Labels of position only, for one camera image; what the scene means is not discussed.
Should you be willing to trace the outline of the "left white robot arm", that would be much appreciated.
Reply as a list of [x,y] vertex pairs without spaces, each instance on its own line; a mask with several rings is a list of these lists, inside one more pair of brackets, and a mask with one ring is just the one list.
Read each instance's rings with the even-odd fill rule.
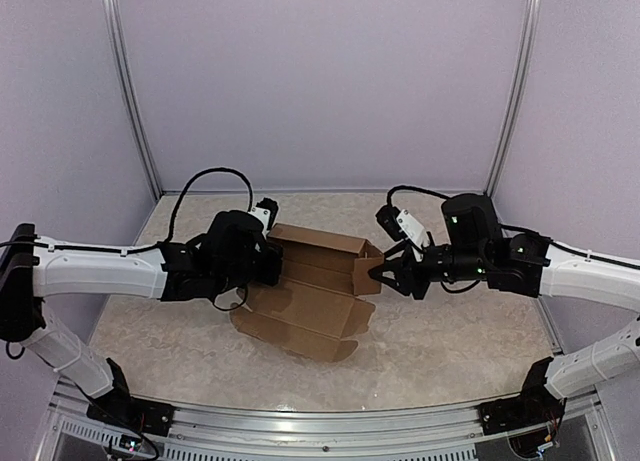
[[207,232],[186,243],[143,247],[73,245],[19,225],[1,255],[1,338],[21,345],[72,380],[121,426],[140,415],[126,378],[44,305],[67,294],[125,295],[163,302],[216,298],[249,284],[275,286],[281,248],[268,241],[275,208],[218,213]]

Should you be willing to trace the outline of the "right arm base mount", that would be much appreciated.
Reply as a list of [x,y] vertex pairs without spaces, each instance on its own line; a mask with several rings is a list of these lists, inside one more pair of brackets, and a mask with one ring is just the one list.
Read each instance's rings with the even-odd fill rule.
[[484,435],[518,430],[564,416],[565,399],[556,398],[545,388],[546,371],[552,360],[546,357],[535,362],[517,395],[477,407]]

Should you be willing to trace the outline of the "brown cardboard box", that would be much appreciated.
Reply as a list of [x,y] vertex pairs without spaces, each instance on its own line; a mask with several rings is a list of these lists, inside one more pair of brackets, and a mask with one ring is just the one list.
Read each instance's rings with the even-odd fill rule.
[[358,347],[381,283],[368,271],[383,253],[369,240],[278,223],[269,239],[283,248],[279,283],[254,284],[245,306],[230,314],[245,335],[317,362],[336,363]]

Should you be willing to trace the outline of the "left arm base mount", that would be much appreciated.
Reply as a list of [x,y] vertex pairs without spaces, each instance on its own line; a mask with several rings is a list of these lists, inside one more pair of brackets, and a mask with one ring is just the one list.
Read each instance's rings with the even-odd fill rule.
[[167,436],[176,407],[133,396],[121,367],[111,358],[106,362],[111,369],[112,386],[101,396],[88,397],[87,416],[134,433]]

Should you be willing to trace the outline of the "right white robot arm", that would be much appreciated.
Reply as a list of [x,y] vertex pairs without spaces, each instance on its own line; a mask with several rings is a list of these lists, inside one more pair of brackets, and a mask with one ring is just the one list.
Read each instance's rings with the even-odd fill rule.
[[[580,298],[639,310],[639,263],[562,244],[528,228],[500,222],[486,195],[444,196],[441,213],[449,240],[436,244],[412,214],[386,201],[376,220],[394,241],[370,277],[403,296],[421,300],[439,284],[488,288],[530,298]],[[534,363],[513,400],[511,414],[523,425],[535,423],[551,400],[623,374],[639,364],[639,323],[576,352]]]

